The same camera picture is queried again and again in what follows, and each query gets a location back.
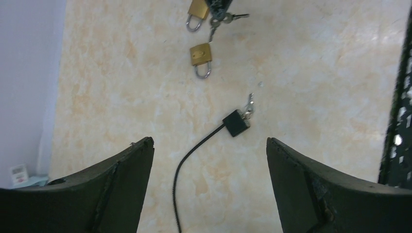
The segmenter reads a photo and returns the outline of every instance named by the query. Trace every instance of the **padlock shackle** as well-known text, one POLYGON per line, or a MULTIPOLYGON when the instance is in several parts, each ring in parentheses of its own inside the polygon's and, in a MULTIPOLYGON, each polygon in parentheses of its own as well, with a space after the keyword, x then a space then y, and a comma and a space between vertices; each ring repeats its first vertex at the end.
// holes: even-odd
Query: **padlock shackle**
POLYGON ((194 72, 195 72, 196 76, 197 76, 199 79, 205 79, 205 78, 209 77, 210 73, 212 72, 212 64, 211 64, 211 62, 207 62, 207 73, 206 73, 204 76, 202 76, 202 75, 199 74, 199 71, 198 71, 198 69, 197 69, 197 66, 193 66, 193 67, 194 67, 194 72))
POLYGON ((199 23, 197 24, 197 26, 196 26, 195 28, 191 28, 191 27, 190 27, 190 20, 192 19, 192 16, 193 16, 193 15, 189 14, 189 17, 188 17, 188 19, 186 20, 186 28, 188 29, 189 32, 194 33, 194 32, 197 31, 197 30, 200 28, 200 26, 202 25, 203 19, 199 18, 200 21, 199 21, 199 23))

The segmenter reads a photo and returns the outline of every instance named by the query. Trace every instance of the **black cable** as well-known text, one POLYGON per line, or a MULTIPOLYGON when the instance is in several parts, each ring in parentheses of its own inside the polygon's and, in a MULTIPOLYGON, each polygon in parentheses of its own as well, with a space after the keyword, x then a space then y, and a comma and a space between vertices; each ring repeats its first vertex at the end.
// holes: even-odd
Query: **black cable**
POLYGON ((187 158, 197 149, 199 148, 203 143, 205 143, 209 138, 211 138, 213 135, 215 135, 217 132, 219 132, 221 129, 224 128, 224 124, 219 126, 215 131, 211 132, 207 137, 205 137, 202 141, 200 141, 196 146, 194 146, 180 161, 179 165, 177 166, 176 173, 174 175, 174 181, 173 181, 173 208, 174 208, 174 215, 176 216, 176 223, 177 223, 177 229, 179 233, 182 233, 182 227, 180 226, 180 221, 179 221, 179 214, 177 213, 177 205, 176 205, 176 183, 177 183, 177 176, 179 175, 180 168, 182 167, 182 164, 186 161, 187 158))

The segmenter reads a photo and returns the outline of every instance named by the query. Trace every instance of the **white wall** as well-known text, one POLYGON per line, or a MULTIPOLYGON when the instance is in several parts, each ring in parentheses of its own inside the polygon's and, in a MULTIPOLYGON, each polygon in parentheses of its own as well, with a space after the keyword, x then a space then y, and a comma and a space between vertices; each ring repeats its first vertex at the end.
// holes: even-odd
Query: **white wall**
POLYGON ((0 187, 9 167, 47 174, 65 0, 0 1, 0 187))

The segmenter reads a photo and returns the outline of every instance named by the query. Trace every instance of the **marble floor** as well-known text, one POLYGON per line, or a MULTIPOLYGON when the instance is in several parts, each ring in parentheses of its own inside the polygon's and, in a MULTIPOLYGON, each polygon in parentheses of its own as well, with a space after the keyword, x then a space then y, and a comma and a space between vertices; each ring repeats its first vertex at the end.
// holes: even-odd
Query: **marble floor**
POLYGON ((155 157, 139 233, 177 232, 180 159, 248 94, 252 127, 223 130, 183 165, 185 233, 281 232, 265 143, 276 137, 335 169, 376 181, 409 0, 234 0, 250 13, 222 25, 212 73, 197 79, 190 0, 68 0, 52 178, 152 136, 155 157))

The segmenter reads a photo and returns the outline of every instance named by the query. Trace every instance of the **brass padlock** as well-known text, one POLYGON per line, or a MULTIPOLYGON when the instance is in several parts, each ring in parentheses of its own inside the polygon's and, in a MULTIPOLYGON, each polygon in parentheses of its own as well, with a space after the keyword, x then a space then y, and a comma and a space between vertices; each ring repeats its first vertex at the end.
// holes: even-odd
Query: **brass padlock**
POLYGON ((205 0, 192 0, 192 3, 189 7, 188 11, 189 17, 186 21, 186 28, 188 29, 189 32, 195 32, 197 31, 200 26, 202 25, 203 20, 207 18, 207 15, 209 14, 209 7, 207 6, 205 0), (192 19, 192 16, 199 18, 199 23, 195 28, 190 27, 190 20, 192 19))
POLYGON ((192 66, 194 66, 194 72, 199 79, 205 79, 209 76, 212 71, 212 53, 210 51, 209 43, 204 43, 190 48, 190 59, 192 61, 192 66), (207 63, 207 73, 206 75, 199 75, 197 66, 207 63))

